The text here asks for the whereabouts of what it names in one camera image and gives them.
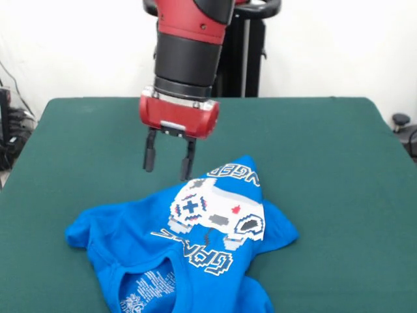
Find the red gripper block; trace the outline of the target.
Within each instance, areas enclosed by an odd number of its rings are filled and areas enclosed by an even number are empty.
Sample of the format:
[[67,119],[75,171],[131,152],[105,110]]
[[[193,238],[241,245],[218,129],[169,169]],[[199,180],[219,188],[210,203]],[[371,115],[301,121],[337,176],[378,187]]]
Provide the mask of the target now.
[[180,180],[191,179],[194,164],[196,138],[210,136],[216,126],[220,103],[215,100],[186,100],[168,96],[147,86],[139,100],[139,116],[149,126],[145,142],[143,169],[152,172],[156,150],[154,143],[157,129],[169,128],[183,133],[187,142],[186,156],[182,159]]

